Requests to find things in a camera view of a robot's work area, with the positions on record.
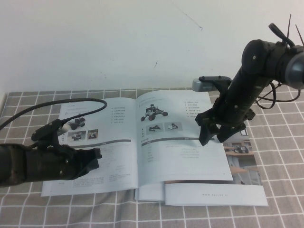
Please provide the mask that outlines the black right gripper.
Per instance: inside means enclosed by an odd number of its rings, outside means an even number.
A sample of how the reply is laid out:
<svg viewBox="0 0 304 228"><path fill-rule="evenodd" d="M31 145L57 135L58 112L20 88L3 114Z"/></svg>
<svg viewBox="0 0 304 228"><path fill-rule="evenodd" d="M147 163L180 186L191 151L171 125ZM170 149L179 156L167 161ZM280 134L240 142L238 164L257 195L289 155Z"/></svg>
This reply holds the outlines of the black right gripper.
<svg viewBox="0 0 304 228"><path fill-rule="evenodd" d="M221 96L213 107L200 113L196 122L200 126L199 142L205 146L215 136L215 126L222 125L217 139L223 143L239 130L245 129L245 121L255 113L250 109L255 102L254 96Z"/></svg>

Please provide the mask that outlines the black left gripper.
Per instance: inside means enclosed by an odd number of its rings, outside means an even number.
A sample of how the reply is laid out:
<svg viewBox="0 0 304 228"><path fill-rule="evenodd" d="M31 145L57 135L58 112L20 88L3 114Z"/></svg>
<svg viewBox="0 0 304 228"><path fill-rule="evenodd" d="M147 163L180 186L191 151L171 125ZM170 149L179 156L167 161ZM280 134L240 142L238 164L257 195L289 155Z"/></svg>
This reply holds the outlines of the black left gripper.
<svg viewBox="0 0 304 228"><path fill-rule="evenodd" d="M46 150L25 147L25 182L74 180L99 168L99 148L75 150L67 145Z"/></svg>

